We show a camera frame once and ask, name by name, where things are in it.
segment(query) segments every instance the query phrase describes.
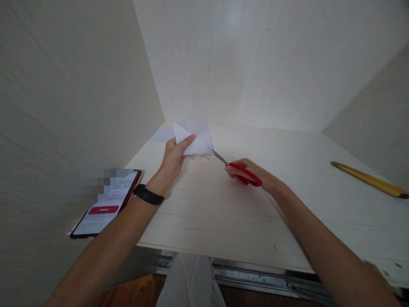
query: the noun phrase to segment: left hand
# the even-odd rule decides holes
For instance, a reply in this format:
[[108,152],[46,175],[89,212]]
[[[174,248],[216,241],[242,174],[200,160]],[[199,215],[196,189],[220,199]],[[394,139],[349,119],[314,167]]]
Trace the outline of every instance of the left hand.
[[192,134],[179,144],[176,144],[176,138],[173,138],[166,143],[162,165],[158,172],[146,184],[146,189],[157,195],[164,196],[166,191],[180,174],[184,161],[184,150],[195,140],[195,138],[196,135]]
[[183,152],[196,138],[195,134],[188,136],[179,144],[176,144],[176,138],[169,140],[166,143],[165,153],[163,155],[162,165],[159,171],[164,172],[173,180],[180,174],[182,164],[184,161]]

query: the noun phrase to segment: smartphone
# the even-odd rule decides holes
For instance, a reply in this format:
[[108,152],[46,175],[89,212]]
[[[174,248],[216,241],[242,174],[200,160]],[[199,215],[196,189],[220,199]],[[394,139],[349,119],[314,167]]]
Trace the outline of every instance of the smartphone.
[[141,182],[143,173],[134,170],[100,201],[88,210],[71,232],[72,239],[95,237],[134,197],[133,190]]

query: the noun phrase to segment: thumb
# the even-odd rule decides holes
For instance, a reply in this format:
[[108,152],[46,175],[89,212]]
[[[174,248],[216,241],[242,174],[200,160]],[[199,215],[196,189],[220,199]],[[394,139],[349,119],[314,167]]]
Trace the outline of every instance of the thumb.
[[246,173],[242,172],[241,170],[234,168],[232,166],[225,166],[225,171],[228,172],[229,174],[232,175],[238,175],[238,176],[242,176],[244,178],[247,178],[249,180],[254,180],[253,178],[251,178],[250,176],[248,176]]
[[191,136],[188,136],[185,138],[183,141],[181,141],[178,145],[176,145],[180,151],[184,151],[187,146],[189,146],[196,138],[195,134],[192,134]]

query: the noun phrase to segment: yellow pencil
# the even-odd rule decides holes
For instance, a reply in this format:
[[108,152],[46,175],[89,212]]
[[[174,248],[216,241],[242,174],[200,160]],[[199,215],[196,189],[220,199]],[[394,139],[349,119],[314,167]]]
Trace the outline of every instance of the yellow pencil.
[[368,174],[363,173],[359,170],[356,170],[355,168],[346,166],[344,164],[341,164],[335,161],[332,161],[331,165],[350,174],[351,176],[354,176],[355,178],[358,178],[359,180],[362,180],[365,183],[368,183],[369,185],[385,193],[388,193],[389,195],[392,195],[394,197],[399,197],[399,198],[405,198],[405,199],[409,198],[408,193],[406,193],[403,189],[397,186],[391,185],[390,183],[387,183],[385,181],[379,180],[375,177],[369,176]]

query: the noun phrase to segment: white paper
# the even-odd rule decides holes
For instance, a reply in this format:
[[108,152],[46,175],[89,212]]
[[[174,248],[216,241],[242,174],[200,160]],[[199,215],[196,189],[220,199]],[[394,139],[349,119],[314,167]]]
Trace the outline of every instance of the white paper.
[[159,129],[156,130],[156,132],[152,135],[150,140],[153,142],[166,143],[167,141],[173,139],[174,137],[175,131],[173,128],[159,127]]
[[213,153],[208,148],[208,146],[214,148],[212,134],[210,133],[209,126],[204,118],[173,122],[173,129],[175,130],[176,144],[179,144],[191,134],[196,135],[196,139],[185,149],[183,154]]

